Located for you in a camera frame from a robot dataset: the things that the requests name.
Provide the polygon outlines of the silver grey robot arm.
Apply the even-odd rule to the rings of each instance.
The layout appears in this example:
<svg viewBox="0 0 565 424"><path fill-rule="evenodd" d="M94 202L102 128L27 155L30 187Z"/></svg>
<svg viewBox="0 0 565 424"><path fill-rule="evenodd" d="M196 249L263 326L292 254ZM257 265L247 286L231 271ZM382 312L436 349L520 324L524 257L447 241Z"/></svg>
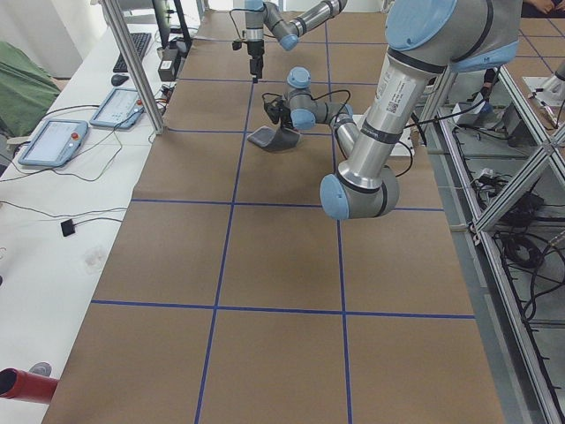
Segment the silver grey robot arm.
<svg viewBox="0 0 565 424"><path fill-rule="evenodd" d="M396 1L389 10L386 60L361 125L337 103L316 102L310 73L293 68L285 101L293 126L329 125L346 159L320 184L325 213L335 220L386 215L398 201L398 183L387 167L411 113L434 76L491 69L517 53L519 1Z"/></svg>
<svg viewBox="0 0 565 424"><path fill-rule="evenodd" d="M300 37L335 18L347 3L347 0L320 1L294 19L286 20L275 4L260 0L245 1L244 43L250 56L252 82L257 83L263 78L265 28L285 51L290 51L298 45Z"/></svg>

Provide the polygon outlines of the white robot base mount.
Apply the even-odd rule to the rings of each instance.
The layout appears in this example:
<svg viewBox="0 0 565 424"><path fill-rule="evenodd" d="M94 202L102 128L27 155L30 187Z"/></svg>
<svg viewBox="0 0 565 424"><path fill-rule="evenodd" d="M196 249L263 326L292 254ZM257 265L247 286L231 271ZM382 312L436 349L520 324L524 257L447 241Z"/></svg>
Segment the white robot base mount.
<svg viewBox="0 0 565 424"><path fill-rule="evenodd" d="M386 162L425 85L416 69L387 59L349 159Z"/></svg>

